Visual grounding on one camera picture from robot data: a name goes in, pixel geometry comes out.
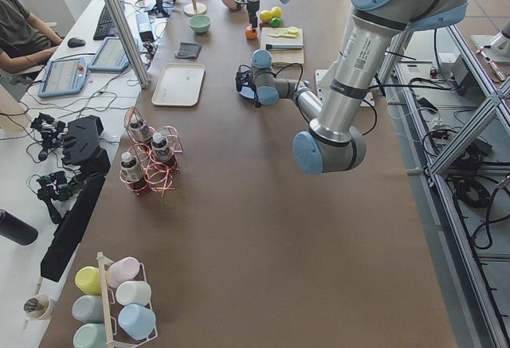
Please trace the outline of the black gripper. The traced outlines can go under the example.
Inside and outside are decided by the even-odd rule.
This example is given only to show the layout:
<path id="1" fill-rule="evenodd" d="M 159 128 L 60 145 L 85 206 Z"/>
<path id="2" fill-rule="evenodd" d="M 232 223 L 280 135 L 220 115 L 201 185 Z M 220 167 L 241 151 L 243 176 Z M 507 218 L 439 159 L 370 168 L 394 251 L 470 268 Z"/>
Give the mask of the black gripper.
<path id="1" fill-rule="evenodd" d="M 240 91 L 242 86 L 249 86 L 254 89 L 252 81 L 252 73 L 249 70 L 237 72 L 235 76 L 235 84 L 237 92 Z"/>
<path id="2" fill-rule="evenodd" d="M 257 29 L 257 11 L 260 9 L 260 0 L 234 0 L 237 8 L 245 8 L 249 12 L 249 24 L 251 29 Z"/>

